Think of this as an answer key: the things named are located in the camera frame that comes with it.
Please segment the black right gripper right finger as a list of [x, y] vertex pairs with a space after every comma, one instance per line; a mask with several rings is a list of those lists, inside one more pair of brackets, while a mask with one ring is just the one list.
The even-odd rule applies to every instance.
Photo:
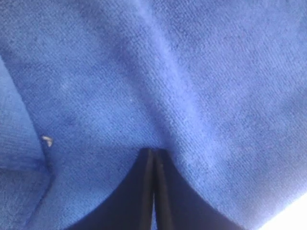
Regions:
[[206, 203], [176, 169], [168, 152], [154, 155], [154, 206], [158, 230], [241, 230]]

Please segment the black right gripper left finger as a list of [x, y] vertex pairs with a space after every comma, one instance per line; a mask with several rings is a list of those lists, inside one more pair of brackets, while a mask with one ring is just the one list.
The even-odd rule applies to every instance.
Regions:
[[141, 149], [112, 194], [70, 230], [150, 230], [154, 198], [154, 155]]

